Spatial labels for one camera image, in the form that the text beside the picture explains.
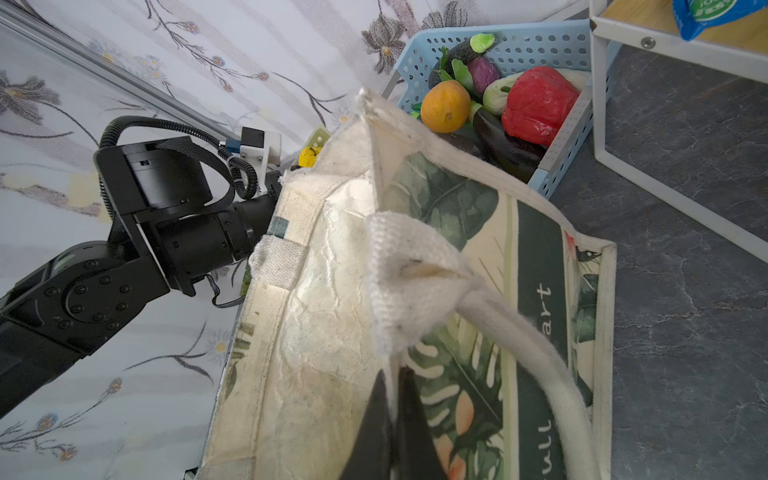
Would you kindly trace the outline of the yellow toy bell pepper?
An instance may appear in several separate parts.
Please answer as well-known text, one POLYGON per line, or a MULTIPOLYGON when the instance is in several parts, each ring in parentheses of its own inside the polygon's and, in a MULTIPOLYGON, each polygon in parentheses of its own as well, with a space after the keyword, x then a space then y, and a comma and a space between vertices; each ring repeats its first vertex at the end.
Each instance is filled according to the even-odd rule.
POLYGON ((322 146, 304 147, 298 157, 298 166, 301 168, 313 168, 322 150, 322 146))

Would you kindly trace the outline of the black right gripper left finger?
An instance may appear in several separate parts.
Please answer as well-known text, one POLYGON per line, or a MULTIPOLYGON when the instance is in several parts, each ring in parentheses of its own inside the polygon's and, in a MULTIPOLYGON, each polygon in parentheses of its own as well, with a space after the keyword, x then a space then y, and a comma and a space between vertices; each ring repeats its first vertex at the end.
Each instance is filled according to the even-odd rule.
POLYGON ((386 480, 390 478, 392 423, 385 374, 380 370, 340 480, 386 480))

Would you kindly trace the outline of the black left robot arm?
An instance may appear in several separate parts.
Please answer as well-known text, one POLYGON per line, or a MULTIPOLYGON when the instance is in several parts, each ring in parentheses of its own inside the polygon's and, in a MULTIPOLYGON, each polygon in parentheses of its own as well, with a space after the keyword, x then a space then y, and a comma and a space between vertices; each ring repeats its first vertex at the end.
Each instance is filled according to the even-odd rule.
POLYGON ((112 227, 20 280, 1 300, 1 410, 9 413, 92 355, 144 307, 195 295, 247 259, 280 195, 280 137, 246 127, 220 140, 196 127, 121 116, 94 163, 112 227))

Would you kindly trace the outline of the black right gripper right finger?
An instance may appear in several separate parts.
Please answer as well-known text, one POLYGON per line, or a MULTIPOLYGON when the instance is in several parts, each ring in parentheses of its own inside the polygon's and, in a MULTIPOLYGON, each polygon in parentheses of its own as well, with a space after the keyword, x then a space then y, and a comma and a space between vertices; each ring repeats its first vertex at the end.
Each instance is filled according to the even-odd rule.
POLYGON ((399 371, 395 447, 398 479, 446 479, 415 381, 415 372, 399 371))

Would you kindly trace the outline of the blue plastic vegetable basket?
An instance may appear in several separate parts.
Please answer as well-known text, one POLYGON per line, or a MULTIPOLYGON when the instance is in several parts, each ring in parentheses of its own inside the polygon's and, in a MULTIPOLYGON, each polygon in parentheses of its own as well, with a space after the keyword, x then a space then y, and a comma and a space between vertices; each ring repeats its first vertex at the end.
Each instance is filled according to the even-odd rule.
POLYGON ((593 127, 591 29, 585 20, 449 27, 416 34, 394 69, 398 106, 550 197, 593 127))

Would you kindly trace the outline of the floral canvas tote bag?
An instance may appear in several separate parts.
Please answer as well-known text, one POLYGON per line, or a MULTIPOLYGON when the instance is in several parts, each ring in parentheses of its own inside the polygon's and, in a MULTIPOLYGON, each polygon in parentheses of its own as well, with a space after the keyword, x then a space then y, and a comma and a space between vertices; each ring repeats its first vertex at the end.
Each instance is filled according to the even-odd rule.
POLYGON ((370 90, 282 195, 202 479, 339 479, 399 371, 446 479, 611 475, 617 248, 370 90))

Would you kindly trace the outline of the orange toy tangerine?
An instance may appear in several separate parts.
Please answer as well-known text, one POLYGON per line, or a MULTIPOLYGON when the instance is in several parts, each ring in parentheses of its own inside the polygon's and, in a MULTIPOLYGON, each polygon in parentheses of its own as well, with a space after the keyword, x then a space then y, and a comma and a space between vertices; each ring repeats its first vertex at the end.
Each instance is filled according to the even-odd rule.
POLYGON ((452 133, 467 122, 471 102, 468 91, 458 81, 443 81, 426 94, 420 117, 432 132, 452 133))

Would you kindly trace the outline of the dark toy eggplant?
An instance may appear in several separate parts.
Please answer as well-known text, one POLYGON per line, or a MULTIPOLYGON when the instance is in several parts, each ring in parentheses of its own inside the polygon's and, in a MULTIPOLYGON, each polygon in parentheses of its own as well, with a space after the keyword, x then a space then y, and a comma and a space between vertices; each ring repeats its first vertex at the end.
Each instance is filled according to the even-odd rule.
POLYGON ((509 135, 501 121, 473 104, 470 123, 486 162, 527 183, 537 171, 546 148, 509 135))

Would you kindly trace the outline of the red toy bell pepper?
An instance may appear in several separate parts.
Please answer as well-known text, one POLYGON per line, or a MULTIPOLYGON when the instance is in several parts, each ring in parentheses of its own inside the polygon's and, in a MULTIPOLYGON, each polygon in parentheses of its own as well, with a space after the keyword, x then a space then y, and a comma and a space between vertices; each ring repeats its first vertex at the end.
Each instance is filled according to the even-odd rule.
POLYGON ((555 69, 535 67, 523 73, 511 88, 502 125, 513 137, 549 147, 579 95, 555 69))

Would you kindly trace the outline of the blue M&M candy bag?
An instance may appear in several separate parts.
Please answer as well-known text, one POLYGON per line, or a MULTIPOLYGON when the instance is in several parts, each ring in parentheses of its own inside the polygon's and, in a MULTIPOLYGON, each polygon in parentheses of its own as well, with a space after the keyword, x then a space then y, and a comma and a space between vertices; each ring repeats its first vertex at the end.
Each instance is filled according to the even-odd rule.
POLYGON ((725 25, 767 7, 766 0, 673 0, 680 36, 691 41, 708 28, 725 25))

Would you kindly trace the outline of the white green toy radish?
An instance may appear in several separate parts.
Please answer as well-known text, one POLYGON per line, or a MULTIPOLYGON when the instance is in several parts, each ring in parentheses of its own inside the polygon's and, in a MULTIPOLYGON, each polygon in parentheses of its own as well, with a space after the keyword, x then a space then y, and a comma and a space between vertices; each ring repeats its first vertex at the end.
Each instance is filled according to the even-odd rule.
MULTIPOLYGON (((591 75, 585 71, 563 68, 556 68, 556 71, 579 92, 585 88, 591 78, 591 75)), ((491 83, 483 93, 484 108, 495 116, 500 117, 506 108, 507 96, 511 88, 522 75, 523 72, 517 72, 491 83)))

